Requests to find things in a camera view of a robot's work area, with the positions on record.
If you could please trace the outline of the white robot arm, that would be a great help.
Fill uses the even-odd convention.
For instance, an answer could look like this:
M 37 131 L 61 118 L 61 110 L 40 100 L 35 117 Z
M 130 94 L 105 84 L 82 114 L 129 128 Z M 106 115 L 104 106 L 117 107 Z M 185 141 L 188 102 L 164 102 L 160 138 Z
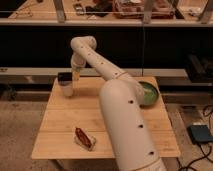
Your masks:
M 140 109 L 145 102 L 142 85 L 99 55 L 93 36 L 75 37 L 70 45 L 74 79 L 89 64 L 105 80 L 99 94 L 100 109 L 119 170 L 166 171 Z

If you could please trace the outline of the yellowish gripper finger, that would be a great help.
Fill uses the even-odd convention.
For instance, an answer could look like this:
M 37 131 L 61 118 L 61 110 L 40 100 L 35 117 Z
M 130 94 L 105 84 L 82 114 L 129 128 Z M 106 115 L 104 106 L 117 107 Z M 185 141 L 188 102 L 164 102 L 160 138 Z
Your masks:
M 78 81 L 80 78 L 80 71 L 81 69 L 77 68 L 77 69 L 72 69 L 72 80 L 73 81 Z

